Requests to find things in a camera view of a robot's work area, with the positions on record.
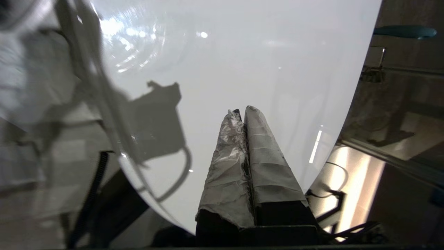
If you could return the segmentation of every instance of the black cable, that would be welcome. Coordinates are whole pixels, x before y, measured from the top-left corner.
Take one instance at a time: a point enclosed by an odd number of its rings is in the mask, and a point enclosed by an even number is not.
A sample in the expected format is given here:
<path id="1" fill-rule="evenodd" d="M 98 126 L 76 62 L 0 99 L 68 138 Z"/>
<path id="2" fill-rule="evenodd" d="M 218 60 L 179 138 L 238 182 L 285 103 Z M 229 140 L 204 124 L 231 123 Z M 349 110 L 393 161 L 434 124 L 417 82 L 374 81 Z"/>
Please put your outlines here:
<path id="1" fill-rule="evenodd" d="M 91 187 L 89 189 L 88 195 L 83 202 L 82 210 L 77 217 L 75 222 L 74 230 L 69 236 L 69 239 L 66 243 L 66 248 L 72 249 L 75 248 L 77 242 L 85 233 L 85 229 L 87 227 L 87 220 L 89 214 L 94 205 L 95 198 L 97 197 L 97 191 L 99 190 L 100 183 L 102 182 L 103 176 L 105 174 L 105 170 L 108 163 L 108 154 L 114 153 L 113 151 L 101 151 L 99 157 L 99 163 L 97 165 L 97 170 L 95 171 L 95 176 L 92 179 Z"/>
<path id="2" fill-rule="evenodd" d="M 186 156 L 186 162 L 185 162 L 185 168 L 183 169 L 182 174 L 180 175 L 179 179 L 175 182 L 175 184 L 172 187 L 170 187 L 170 189 L 168 189 L 162 196 L 155 198 L 157 202 L 162 202 L 165 199 L 167 199 L 168 197 L 170 197 L 177 189 L 179 189 L 179 187 L 186 180 L 186 178 L 189 174 L 189 170 L 191 169 L 191 152 L 188 149 L 188 147 L 186 147 L 186 146 L 183 147 L 183 151 Z"/>
<path id="3" fill-rule="evenodd" d="M 341 191 L 344 188 L 344 186 L 347 184 L 348 180 L 349 180 L 349 173 L 348 173 L 348 171 L 345 168 L 343 168 L 342 166 L 340 166 L 340 165 L 338 165 L 336 163 L 333 163 L 333 162 L 330 162 L 330 161 L 326 161 L 325 163 L 338 166 L 338 167 L 340 167 L 344 171 L 344 175 L 345 175 L 344 181 L 342 182 L 341 186 L 337 190 L 334 190 L 335 192 Z M 307 195 L 311 195 L 311 196 L 314 196 L 314 197 L 317 197 L 317 198 L 327 198 L 327 197 L 332 196 L 333 194 L 329 194 L 329 195 L 326 195 L 326 196 L 319 196 L 317 194 L 314 194 L 312 190 L 309 190 Z"/>

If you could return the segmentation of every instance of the aluminum foil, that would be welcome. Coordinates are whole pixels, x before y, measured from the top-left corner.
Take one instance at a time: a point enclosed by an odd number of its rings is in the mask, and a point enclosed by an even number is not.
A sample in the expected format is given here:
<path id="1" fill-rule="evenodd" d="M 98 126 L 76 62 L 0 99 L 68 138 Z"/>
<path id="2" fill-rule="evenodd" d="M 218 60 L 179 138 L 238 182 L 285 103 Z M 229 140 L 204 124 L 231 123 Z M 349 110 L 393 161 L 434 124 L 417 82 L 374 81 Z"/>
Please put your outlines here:
<path id="1" fill-rule="evenodd" d="M 198 209 L 219 214 L 239 228 L 254 226 L 250 182 L 244 171 L 248 169 L 245 135 L 240 114 L 229 110 L 219 131 Z"/>
<path id="2" fill-rule="evenodd" d="M 247 106 L 244 120 L 256 206 L 264 202 L 301 201 L 307 207 L 304 192 L 288 166 L 264 114 L 253 106 Z"/>

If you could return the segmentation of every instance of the teal handle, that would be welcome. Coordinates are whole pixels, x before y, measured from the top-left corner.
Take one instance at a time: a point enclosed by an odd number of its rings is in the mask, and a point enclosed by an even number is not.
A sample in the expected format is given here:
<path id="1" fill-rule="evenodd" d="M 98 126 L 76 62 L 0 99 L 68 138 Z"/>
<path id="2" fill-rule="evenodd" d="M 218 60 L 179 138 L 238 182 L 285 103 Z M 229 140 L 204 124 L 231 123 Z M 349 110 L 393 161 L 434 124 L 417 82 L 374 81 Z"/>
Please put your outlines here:
<path id="1" fill-rule="evenodd" d="M 421 40 L 434 37 L 436 30 L 421 25 L 391 25 L 375 28 L 373 35 L 397 36 Z"/>

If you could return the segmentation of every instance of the white plastic surface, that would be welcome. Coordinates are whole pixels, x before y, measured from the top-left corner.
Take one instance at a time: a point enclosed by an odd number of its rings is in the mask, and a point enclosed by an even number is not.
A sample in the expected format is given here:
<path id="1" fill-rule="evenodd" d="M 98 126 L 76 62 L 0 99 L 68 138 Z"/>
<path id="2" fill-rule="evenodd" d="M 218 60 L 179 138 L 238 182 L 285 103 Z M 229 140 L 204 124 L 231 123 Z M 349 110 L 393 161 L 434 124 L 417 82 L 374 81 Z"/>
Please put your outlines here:
<path id="1" fill-rule="evenodd" d="M 342 128 L 362 69 L 378 0 L 93 0 L 103 34 L 103 62 L 113 87 L 130 100 L 178 82 L 177 112 L 192 172 L 170 197 L 145 201 L 194 232 L 218 129 L 228 109 L 247 105 L 267 118 L 306 191 Z M 141 181 L 123 154 L 135 188 Z M 182 151 L 145 162 L 155 195 L 178 179 Z"/>

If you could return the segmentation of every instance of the metal rod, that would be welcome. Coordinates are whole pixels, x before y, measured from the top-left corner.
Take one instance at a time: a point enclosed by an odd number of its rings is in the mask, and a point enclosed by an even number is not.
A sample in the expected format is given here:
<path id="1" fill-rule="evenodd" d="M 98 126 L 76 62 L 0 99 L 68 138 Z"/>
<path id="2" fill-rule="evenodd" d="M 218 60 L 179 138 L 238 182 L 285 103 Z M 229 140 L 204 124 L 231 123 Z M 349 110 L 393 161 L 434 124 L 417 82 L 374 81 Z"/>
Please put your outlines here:
<path id="1" fill-rule="evenodd" d="M 402 170 L 413 174 L 421 179 L 427 180 L 429 182 L 442 185 L 444 182 L 444 171 L 440 171 L 434 167 L 428 165 L 419 164 L 415 161 L 404 161 L 394 156 L 385 154 L 365 142 L 358 141 L 352 138 L 342 138 L 339 140 L 345 146 L 352 149 L 356 149 L 377 159 L 385 161 L 386 163 Z"/>
<path id="2" fill-rule="evenodd" d="M 405 74 L 416 77 L 444 79 L 444 70 L 409 68 L 409 67 L 398 67 L 398 66 L 382 66 L 381 70 L 386 73 L 398 73 L 398 74 Z"/>

